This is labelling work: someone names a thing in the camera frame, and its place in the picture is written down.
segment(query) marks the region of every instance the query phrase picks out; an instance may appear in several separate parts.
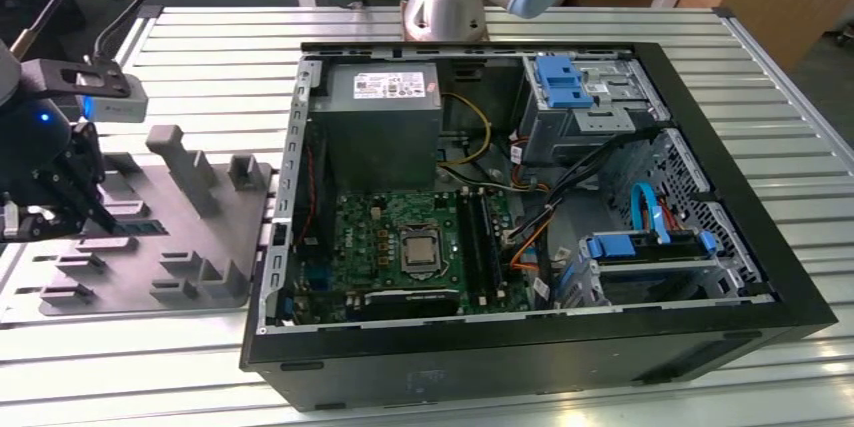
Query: power supply label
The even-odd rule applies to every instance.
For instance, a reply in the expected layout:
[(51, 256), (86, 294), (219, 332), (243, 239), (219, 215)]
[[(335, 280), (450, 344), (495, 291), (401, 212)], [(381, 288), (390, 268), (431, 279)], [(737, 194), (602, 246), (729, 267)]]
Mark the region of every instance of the power supply label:
[(427, 97), (422, 72), (371, 72), (354, 77), (354, 99)]

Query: green motherboard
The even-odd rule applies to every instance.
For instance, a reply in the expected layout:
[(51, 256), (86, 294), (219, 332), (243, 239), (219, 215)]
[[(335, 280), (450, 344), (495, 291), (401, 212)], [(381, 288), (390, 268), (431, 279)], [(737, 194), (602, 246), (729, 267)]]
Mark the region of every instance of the green motherboard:
[[(470, 298), (467, 279), (471, 277), (463, 260), (458, 195), (457, 192), (389, 193), (338, 198), (330, 294), (451, 289), (461, 293), (458, 314), (530, 309), (527, 281), (522, 275), (503, 277), (501, 299), (489, 305)], [(501, 232), (511, 223), (507, 198), (498, 192), (486, 197), (486, 202), (489, 221), (494, 231)], [(345, 302), (353, 299), (323, 295), (323, 292), (317, 294), (311, 311), (318, 323), (350, 320)]]

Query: metal table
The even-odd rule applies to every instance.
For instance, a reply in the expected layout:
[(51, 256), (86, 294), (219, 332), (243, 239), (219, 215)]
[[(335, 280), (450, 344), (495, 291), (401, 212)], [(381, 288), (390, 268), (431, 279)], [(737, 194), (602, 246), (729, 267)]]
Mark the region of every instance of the metal table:
[[(493, 10), (487, 19), (494, 40), (665, 46), (840, 324), (688, 384), (306, 415), (238, 369), (245, 309), (44, 318), (35, 288), (50, 262), (26, 272), (0, 263), (4, 426), (724, 426), (854, 417), (854, 153), (738, 22), (708, 10), (649, 9), (559, 10), (534, 21)], [(395, 9), (166, 9), (136, 21), (119, 55), (146, 83), (150, 117), (144, 125), (103, 125), (104, 151), (156, 162), (148, 126), (175, 123), (187, 148), (205, 149), (213, 163), (241, 151), (279, 165), (301, 42), (399, 37)], [(19, 253), (12, 246), (3, 259)]]

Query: ram slot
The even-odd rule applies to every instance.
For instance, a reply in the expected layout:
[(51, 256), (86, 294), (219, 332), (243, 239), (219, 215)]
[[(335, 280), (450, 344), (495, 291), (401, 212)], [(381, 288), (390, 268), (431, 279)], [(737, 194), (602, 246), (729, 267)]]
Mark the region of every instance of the ram slot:
[(490, 215), (490, 207), (487, 197), (483, 193), (478, 193), (473, 197), (475, 209), (475, 219), (478, 222), (478, 243), (481, 246), (481, 258), (483, 260), (482, 275), (483, 284), (489, 288), (489, 294), (493, 298), (502, 286), (502, 263), (501, 251), (498, 248), (498, 238), (495, 237), (495, 229), (493, 227), (493, 216)]
[(457, 195), (457, 216), (470, 302), (486, 305), (502, 284), (498, 242), (483, 194)]

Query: cpu socket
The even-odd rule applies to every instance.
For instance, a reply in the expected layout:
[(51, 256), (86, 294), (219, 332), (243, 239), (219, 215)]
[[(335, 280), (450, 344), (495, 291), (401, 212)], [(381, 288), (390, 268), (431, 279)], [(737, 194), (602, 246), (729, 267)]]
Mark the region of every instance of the cpu socket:
[(442, 270), (439, 230), (429, 225), (409, 225), (401, 230), (403, 262), (401, 270), (415, 279), (429, 279)]

